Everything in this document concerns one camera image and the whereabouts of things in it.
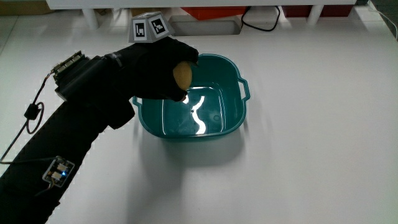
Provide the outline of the person's left hand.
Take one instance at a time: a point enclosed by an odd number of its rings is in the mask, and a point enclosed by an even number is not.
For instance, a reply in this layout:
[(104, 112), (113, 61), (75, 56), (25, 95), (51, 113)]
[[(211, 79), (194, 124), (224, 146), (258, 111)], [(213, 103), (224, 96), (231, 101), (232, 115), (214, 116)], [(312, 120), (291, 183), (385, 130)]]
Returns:
[(171, 38), (174, 30), (159, 11), (135, 16), (131, 25), (134, 43), (115, 53), (123, 66), (121, 91), (128, 98), (184, 100), (187, 87), (174, 73), (181, 63), (197, 63), (197, 49)]

